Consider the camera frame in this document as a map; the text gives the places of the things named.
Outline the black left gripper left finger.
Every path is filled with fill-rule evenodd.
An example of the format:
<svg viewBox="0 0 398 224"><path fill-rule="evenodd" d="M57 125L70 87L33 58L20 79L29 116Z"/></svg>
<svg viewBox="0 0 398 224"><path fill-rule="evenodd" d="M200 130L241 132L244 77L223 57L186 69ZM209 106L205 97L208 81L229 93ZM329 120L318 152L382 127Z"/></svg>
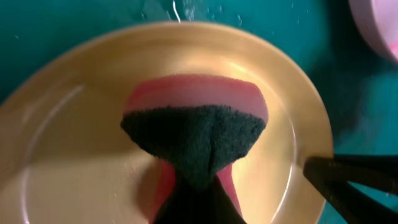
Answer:
<svg viewBox="0 0 398 224"><path fill-rule="evenodd" d="M177 177L171 194L157 212L154 224L185 223L194 212L198 191L185 180Z"/></svg>

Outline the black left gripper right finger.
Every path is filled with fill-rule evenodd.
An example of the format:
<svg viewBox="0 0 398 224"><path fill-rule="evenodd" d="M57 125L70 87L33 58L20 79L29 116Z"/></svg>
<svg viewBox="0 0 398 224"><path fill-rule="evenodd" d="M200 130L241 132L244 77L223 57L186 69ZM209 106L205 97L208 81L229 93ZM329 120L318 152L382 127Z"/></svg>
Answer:
<svg viewBox="0 0 398 224"><path fill-rule="evenodd" d="M200 192L198 222L202 224L246 224L235 209L219 178L215 177L209 187Z"/></svg>

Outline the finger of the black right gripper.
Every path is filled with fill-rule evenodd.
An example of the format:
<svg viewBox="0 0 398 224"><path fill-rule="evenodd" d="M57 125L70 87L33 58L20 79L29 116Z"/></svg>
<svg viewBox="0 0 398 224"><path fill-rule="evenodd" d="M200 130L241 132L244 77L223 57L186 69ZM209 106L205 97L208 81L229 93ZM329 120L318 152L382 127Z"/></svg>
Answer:
<svg viewBox="0 0 398 224"><path fill-rule="evenodd" d="M397 223L395 211L351 185L354 182L397 195L397 171L378 171L334 158L309 157L303 174L347 223Z"/></svg>
<svg viewBox="0 0 398 224"><path fill-rule="evenodd" d="M349 155L338 154L335 161L347 163L354 166L365 167L378 171L397 171L397 155Z"/></svg>

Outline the yellow plate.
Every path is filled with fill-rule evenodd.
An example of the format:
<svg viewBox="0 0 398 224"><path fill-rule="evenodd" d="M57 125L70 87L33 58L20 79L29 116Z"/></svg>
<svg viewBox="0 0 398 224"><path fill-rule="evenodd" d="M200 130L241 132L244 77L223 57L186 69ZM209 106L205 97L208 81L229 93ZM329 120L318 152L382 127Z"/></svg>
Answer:
<svg viewBox="0 0 398 224"><path fill-rule="evenodd" d="M316 223L325 199L303 176L333 156L322 99L270 43L232 27L159 22L104 35L38 71L1 106L2 223L146 223L160 162L120 127L144 80L206 73L256 84L269 121L233 165L248 223Z"/></svg>

